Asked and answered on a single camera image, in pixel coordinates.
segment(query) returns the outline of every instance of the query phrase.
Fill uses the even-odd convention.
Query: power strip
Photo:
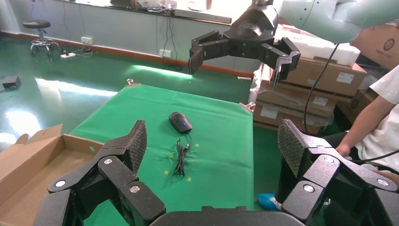
[[[74,57],[74,56],[76,56],[76,54],[74,54],[74,53],[68,53],[68,55],[62,54],[60,57],[61,57],[62,59],[67,59],[67,58],[71,58],[71,57]]]

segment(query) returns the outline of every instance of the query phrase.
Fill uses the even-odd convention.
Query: wheeled stool
[[[55,46],[59,51],[60,54],[63,52],[61,47],[59,46],[56,41],[52,39],[45,39],[43,32],[46,33],[43,29],[48,28],[51,26],[50,22],[47,20],[30,20],[24,21],[22,25],[26,28],[34,28],[37,29],[39,32],[39,39],[33,40],[31,45],[31,55],[35,55],[36,52],[39,50],[39,47],[46,47],[47,49],[47,56],[52,56],[52,46]]]

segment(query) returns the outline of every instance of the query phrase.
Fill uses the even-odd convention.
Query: green floor
[[[57,124],[69,133],[123,88],[128,78],[149,86],[247,102],[249,80],[203,70],[190,76],[186,69],[176,73],[160,70],[163,67],[104,53],[51,62],[44,52],[30,56],[28,41],[0,38],[0,77],[18,75],[22,83],[18,90],[0,93],[0,151],[23,133],[33,135]],[[276,191],[279,159],[277,132],[254,127],[254,195]]]

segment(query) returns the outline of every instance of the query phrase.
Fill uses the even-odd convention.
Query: stacked cardboard boxes
[[[254,125],[277,129],[281,119],[290,119],[304,131],[306,100],[325,64],[324,59],[301,58],[297,69],[290,72],[276,89],[269,84],[273,70],[264,67],[256,99]],[[366,72],[357,64],[344,66],[330,62],[308,104],[306,121],[310,134],[317,134],[321,127],[332,122],[337,101],[349,102],[365,76]]]
[[[378,94],[372,89],[358,90],[356,95],[350,102],[337,103],[337,107],[341,109],[350,123],[353,124],[360,112],[373,102],[378,97]]]

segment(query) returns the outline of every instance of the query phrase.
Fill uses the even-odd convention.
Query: green table cover
[[[193,130],[186,176],[173,176],[176,142],[189,142],[170,124],[172,112],[184,113]],[[71,134],[106,142],[126,135],[145,120],[148,146],[138,176],[165,203],[167,212],[202,206],[254,206],[252,114],[239,104],[141,85],[124,88]],[[109,201],[85,225],[126,225]]]

